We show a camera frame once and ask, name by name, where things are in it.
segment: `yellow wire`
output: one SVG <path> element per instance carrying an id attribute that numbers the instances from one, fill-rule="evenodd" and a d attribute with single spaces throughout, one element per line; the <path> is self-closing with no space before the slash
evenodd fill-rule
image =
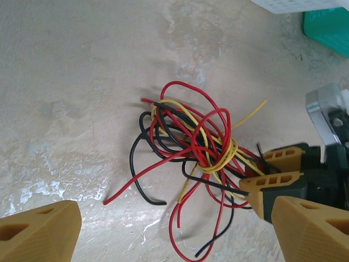
<path id="1" fill-rule="evenodd" d="M 250 113 L 247 117 L 245 117 L 244 119 L 242 119 L 240 122 L 238 122 L 237 124 L 235 124 L 234 126 L 231 127 L 231 129 L 234 129 L 238 126 L 240 126 L 242 123 L 244 123 L 246 120 L 248 120 L 249 118 L 251 118 L 255 113 L 257 113 L 259 111 L 259 109 L 261 107 L 263 107 L 265 105 L 265 103 L 267 102 L 267 100 L 264 100 L 252 113 Z M 183 110 L 183 112 L 194 122 L 195 125 L 198 125 L 198 122 L 196 120 L 196 118 L 179 102 L 172 100 L 172 99 L 162 99 L 160 101 L 158 101 L 158 103 L 171 103 L 174 104 L 176 106 L 178 106 L 180 109 Z M 152 105 L 152 112 L 151 112 L 151 118 L 152 120 L 155 119 L 156 116 L 156 108 L 157 106 Z M 184 121 L 181 121 L 181 123 L 188 128 L 188 130 L 190 131 L 194 131 L 194 128 L 189 126 L 187 123 L 185 123 Z M 162 128 L 159 128 L 159 131 L 166 135 L 169 136 L 165 130 L 163 130 Z M 204 141 L 204 145 L 206 148 L 208 148 L 208 139 L 206 136 L 206 133 L 204 132 L 203 128 L 200 127 L 200 133 L 203 137 L 203 141 Z M 222 145 L 222 141 L 220 138 L 216 138 L 214 136 L 212 136 L 212 139 L 214 141 L 216 141 L 218 144 Z M 208 167 L 205 166 L 200 166 L 200 164 L 197 162 L 195 164 L 195 166 L 193 167 L 192 171 L 190 172 L 190 176 L 192 176 L 196 170 L 196 168 L 199 166 L 200 169 L 206 173 L 206 174 L 213 174 L 214 178 L 220 183 L 222 184 L 222 181 L 219 179 L 219 176 L 217 175 L 217 171 L 221 170 L 222 168 L 224 168 L 224 166 L 226 166 L 232 159 L 234 156 L 237 156 L 239 159 L 241 159 L 241 161 L 243 161 L 249 168 L 251 168 L 253 171 L 257 172 L 259 175 L 264 176 L 264 173 L 261 172 L 257 167 L 255 167 L 253 164 L 251 164 L 247 159 L 245 159 L 242 155 L 247 156 L 247 154 L 245 154 L 243 151 L 238 149 L 238 142 L 234 139 L 231 138 L 229 146 L 227 148 L 227 150 L 224 152 L 224 155 L 222 156 L 222 158 L 215 164 L 212 165 L 212 162 L 210 161 L 210 157 L 209 157 L 209 153 L 206 152 L 206 158 L 208 160 Z M 188 187 L 189 184 L 189 179 L 186 180 L 183 189 L 177 199 L 178 202 L 182 201 L 183 196 L 186 192 L 186 189 Z M 236 194 L 229 192 L 229 194 L 239 200 L 245 200 L 244 198 L 241 198 L 239 196 L 237 196 Z"/>

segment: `tangled wires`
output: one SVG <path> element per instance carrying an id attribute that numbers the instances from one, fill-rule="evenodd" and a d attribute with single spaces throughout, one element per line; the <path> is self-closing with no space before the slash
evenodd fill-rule
<path id="1" fill-rule="evenodd" d="M 203 95 L 211 103 L 214 110 L 207 115 L 204 115 L 183 103 L 171 99 L 165 99 L 164 96 L 166 90 L 173 85 L 181 85 Z M 142 101 L 150 103 L 152 110 L 151 112 L 142 113 L 139 118 L 141 134 L 132 145 L 129 159 L 132 179 L 115 195 L 105 200 L 104 205 L 109 204 L 115 198 L 120 196 L 132 183 L 136 184 L 138 191 L 148 203 L 152 205 L 166 205 L 165 201 L 155 201 L 146 196 L 138 179 L 147 172 L 166 162 L 181 162 L 182 174 L 186 177 L 186 182 L 184 183 L 183 190 L 180 193 L 177 199 L 177 204 L 170 216 L 170 240 L 175 251 L 185 261 L 204 261 L 211 252 L 214 241 L 222 236 L 231 225 L 234 209 L 250 208 L 246 207 L 248 203 L 244 201 L 243 198 L 243 196 L 247 196 L 249 193 L 240 190 L 232 179 L 227 176 L 227 172 L 243 179 L 247 176 L 263 176 L 264 173 L 268 173 L 270 168 L 273 168 L 264 161 L 262 155 L 258 157 L 247 149 L 240 147 L 238 142 L 231 136 L 231 129 L 238 127 L 251 117 L 265 104 L 266 100 L 248 117 L 234 126 L 231 126 L 230 113 L 228 110 L 219 108 L 212 98 L 204 91 L 180 81 L 168 83 L 163 88 L 158 102 L 146 98 L 142 98 Z M 224 127 L 223 131 L 210 120 L 213 115 L 218 115 L 221 119 Z M 150 117 L 152 119 L 150 127 L 144 127 L 143 119 L 145 117 Z M 153 152 L 162 160 L 136 174 L 133 163 L 134 152 L 137 144 L 142 139 L 147 141 Z M 175 145 L 179 150 L 170 147 L 168 145 L 169 143 Z M 195 166 L 189 174 L 185 169 L 187 162 L 195 162 Z M 195 176 L 195 171 L 197 169 L 201 169 L 203 173 L 201 177 Z M 194 180 L 196 183 L 187 190 L 190 180 Z M 212 239 L 195 254 L 195 257 L 199 257 L 201 253 L 207 249 L 206 253 L 199 260 L 190 260 L 178 249 L 173 238 L 172 225 L 175 215 L 177 214 L 177 227 L 180 228 L 180 213 L 183 205 L 192 196 L 194 191 L 197 190 L 200 184 L 206 186 L 208 194 L 220 205 L 220 209 Z M 219 188 L 221 190 L 220 199 L 212 193 L 210 187 Z M 236 199 L 244 202 L 236 204 Z M 218 233 L 224 207 L 231 209 L 231 217 L 228 225 Z"/>

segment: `screw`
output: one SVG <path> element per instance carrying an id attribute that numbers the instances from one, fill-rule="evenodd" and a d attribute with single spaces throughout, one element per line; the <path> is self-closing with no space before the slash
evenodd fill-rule
<path id="1" fill-rule="evenodd" d="M 333 125 L 335 127 L 341 127 L 341 126 L 343 126 L 343 121 L 339 118 L 335 118 L 335 119 L 333 119 Z"/>

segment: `wire bundle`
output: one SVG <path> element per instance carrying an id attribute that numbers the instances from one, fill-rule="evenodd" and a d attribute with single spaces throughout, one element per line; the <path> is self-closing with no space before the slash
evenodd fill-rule
<path id="1" fill-rule="evenodd" d="M 214 110 L 204 115 L 183 103 L 171 99 L 165 99 L 164 96 L 166 90 L 173 85 L 181 85 L 203 95 L 211 103 Z M 248 192 L 240 190 L 226 173 L 229 172 L 242 179 L 251 175 L 262 176 L 264 175 L 264 172 L 268 173 L 268 170 L 273 168 L 264 161 L 262 155 L 258 157 L 247 149 L 240 147 L 238 142 L 231 136 L 231 129 L 238 127 L 250 118 L 265 104 L 266 100 L 248 117 L 234 126 L 231 126 L 230 113 L 227 109 L 219 108 L 213 99 L 201 89 L 181 81 L 173 81 L 165 85 L 158 102 L 146 98 L 142 98 L 142 101 L 150 103 L 152 110 L 151 112 L 143 112 L 139 118 L 141 134 L 136 138 L 132 145 L 129 158 L 132 179 L 115 195 L 105 200 L 104 205 L 109 204 L 115 198 L 120 196 L 132 183 L 135 183 L 140 194 L 148 203 L 152 205 L 166 205 L 165 201 L 152 200 L 146 196 L 138 179 L 147 172 L 166 162 L 181 162 L 182 174 L 186 177 L 186 182 L 177 199 L 177 204 L 170 215 L 170 240 L 175 251 L 185 261 L 204 261 L 210 254 L 214 241 L 221 237 L 231 225 L 234 209 L 250 209 L 250 207 L 246 207 L 248 203 L 244 201 L 243 198 L 243 196 L 248 195 Z M 213 115 L 219 116 L 224 127 L 223 131 L 210 120 Z M 152 122 L 150 127 L 145 128 L 143 119 L 147 116 L 151 117 Z M 153 152 L 162 160 L 136 174 L 133 163 L 134 152 L 136 146 L 142 139 L 147 141 Z M 172 146 L 169 146 L 169 143 L 175 145 L 179 150 L 175 150 Z M 187 162 L 196 163 L 190 174 L 188 174 L 185 169 Z M 194 175 L 198 168 L 202 170 L 203 174 L 201 177 Z M 216 182 L 210 180 L 211 174 Z M 193 180 L 196 183 L 187 191 L 190 180 Z M 195 257 L 199 257 L 205 249 L 207 249 L 206 253 L 199 260 L 190 260 L 178 249 L 173 237 L 172 225 L 175 215 L 177 214 L 177 227 L 180 228 L 180 213 L 183 205 L 202 183 L 206 186 L 208 194 L 220 205 L 220 209 L 212 239 L 195 254 Z M 212 193 L 210 186 L 221 190 L 220 199 Z M 236 204 L 235 199 L 244 202 Z M 224 207 L 231 209 L 231 217 L 228 225 L 218 233 Z"/>

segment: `floor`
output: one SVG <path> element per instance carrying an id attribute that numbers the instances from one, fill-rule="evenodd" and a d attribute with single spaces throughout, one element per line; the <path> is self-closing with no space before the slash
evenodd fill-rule
<path id="1" fill-rule="evenodd" d="M 0 1 L 0 217 L 72 199 L 83 218 L 73 262 L 180 261 L 168 236 L 184 182 L 178 164 L 142 179 L 167 207 L 150 206 L 133 186 L 102 205 L 130 179 L 128 153 L 149 109 L 140 98 L 187 81 L 233 122 L 268 99 L 233 132 L 240 144 L 321 144 L 305 94 L 330 82 L 348 87 L 349 61 L 301 25 L 301 14 L 273 15 L 248 0 Z M 170 96 L 210 109 L 183 89 Z M 156 161 L 142 144 L 136 170 Z M 203 189 L 186 206 L 175 232 L 187 256 L 210 238 L 217 209 Z M 238 210 L 207 261 L 247 260 L 284 261 L 273 227 Z"/>

